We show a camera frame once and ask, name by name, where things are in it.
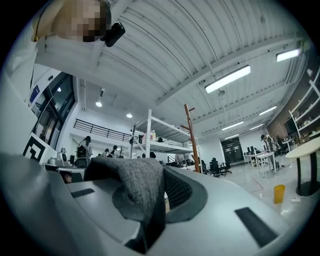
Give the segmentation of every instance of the brown wooden post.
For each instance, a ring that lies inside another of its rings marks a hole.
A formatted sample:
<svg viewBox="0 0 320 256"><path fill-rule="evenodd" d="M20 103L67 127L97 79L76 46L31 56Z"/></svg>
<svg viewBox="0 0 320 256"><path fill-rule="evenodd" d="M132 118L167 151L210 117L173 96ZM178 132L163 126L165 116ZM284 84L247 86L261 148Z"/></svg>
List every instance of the brown wooden post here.
<svg viewBox="0 0 320 256"><path fill-rule="evenodd" d="M196 141L195 141L194 129L192 127L192 123L191 123L191 119L190 119L190 113L189 113L189 109L188 109L188 105L187 104L184 104L184 109L185 109L186 118L187 118L187 121L188 121L190 137L191 137L191 141L192 141L192 150L193 150L193 155L194 155L193 159L194 159L194 164L195 164L195 171L197 173L200 173L198 152L197 152L197 146L196 146Z"/></svg>

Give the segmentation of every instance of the mesh panel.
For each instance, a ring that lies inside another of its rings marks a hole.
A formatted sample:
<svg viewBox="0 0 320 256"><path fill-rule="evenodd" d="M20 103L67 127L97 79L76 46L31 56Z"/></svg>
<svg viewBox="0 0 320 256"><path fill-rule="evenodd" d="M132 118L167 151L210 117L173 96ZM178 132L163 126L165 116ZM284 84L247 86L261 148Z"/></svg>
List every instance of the mesh panel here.
<svg viewBox="0 0 320 256"><path fill-rule="evenodd" d="M164 171L164 189L169 199L170 210L187 201L192 194L191 186L168 171Z"/></svg>

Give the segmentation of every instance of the black logo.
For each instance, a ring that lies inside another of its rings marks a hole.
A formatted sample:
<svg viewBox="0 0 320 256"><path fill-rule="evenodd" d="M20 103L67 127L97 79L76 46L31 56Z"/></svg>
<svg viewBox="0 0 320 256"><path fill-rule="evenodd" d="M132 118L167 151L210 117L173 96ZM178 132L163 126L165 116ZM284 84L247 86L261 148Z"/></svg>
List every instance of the black logo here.
<svg viewBox="0 0 320 256"><path fill-rule="evenodd" d="M33 136L30 137L23 151L23 156L40 162L46 147L37 141Z"/></svg>

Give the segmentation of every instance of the ceiling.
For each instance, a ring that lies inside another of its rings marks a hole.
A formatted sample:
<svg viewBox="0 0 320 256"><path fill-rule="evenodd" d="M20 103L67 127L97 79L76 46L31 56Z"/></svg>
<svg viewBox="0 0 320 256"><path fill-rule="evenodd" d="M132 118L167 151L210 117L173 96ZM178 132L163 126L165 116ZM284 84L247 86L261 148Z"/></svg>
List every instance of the ceiling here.
<svg viewBox="0 0 320 256"><path fill-rule="evenodd" d="M303 46L307 37L271 0L114 0L111 13L126 30L113 47L52 36L41 42L36 62L86 80L86 108L126 121L127 113L136 122L151 108L157 118L185 125L187 104L195 108L190 115L199 137L246 133L279 113L308 60L304 51L276 62L277 53ZM245 65L249 75L205 91ZM100 88L106 90L99 109Z"/></svg>

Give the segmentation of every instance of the ceiling light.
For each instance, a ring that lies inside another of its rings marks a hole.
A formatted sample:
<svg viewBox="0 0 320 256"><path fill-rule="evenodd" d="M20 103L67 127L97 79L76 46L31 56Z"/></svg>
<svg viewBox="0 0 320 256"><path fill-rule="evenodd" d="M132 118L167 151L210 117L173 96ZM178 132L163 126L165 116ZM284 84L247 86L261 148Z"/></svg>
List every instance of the ceiling light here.
<svg viewBox="0 0 320 256"><path fill-rule="evenodd" d="M263 123L259 124L258 126L251 128L250 131L253 130L253 129L256 129L256 128L260 127L260 126L263 126L263 125L264 125Z"/></svg>
<svg viewBox="0 0 320 256"><path fill-rule="evenodd" d="M222 86L225 86L239 78L242 78L248 74L250 74L251 68L249 65L246 65L242 68L237 69L236 71L231 72L230 74L227 74L223 76L222 78L218 79L217 81L214 81L213 83L207 85L205 88L206 92L212 93L213 91L219 89Z"/></svg>
<svg viewBox="0 0 320 256"><path fill-rule="evenodd" d="M229 129L229 128L232 128L232 127L235 127L235 126L238 126L238 125L241 125L241 124L243 124L243 123L244 123L244 121L235 123L235 124L230 125L230 126L228 126L228 127L226 127L226 128L223 128L222 131L224 131L224 130L226 130L226 129Z"/></svg>
<svg viewBox="0 0 320 256"><path fill-rule="evenodd" d="M297 57L300 55L300 50L299 49L295 49L295 50L289 50L289 51L285 51L282 53L278 53L276 55L276 62L280 62L280 61L284 61L293 57Z"/></svg>
<svg viewBox="0 0 320 256"><path fill-rule="evenodd" d="M271 111L271 110L274 110L276 107L277 107L277 106L273 106L272 108L269 108L269 109L267 109L266 111L261 112L261 113L259 114L259 116L261 116L261 115L263 115L263 114L265 114L265 113L267 113L267 112L269 112L269 111Z"/></svg>
<svg viewBox="0 0 320 256"><path fill-rule="evenodd" d="M227 139L231 139L231 138L237 137L237 136L239 136L239 134L236 134L236 135L233 135L233 136L230 136L230 137L226 137L226 138L224 138L224 139L227 140Z"/></svg>

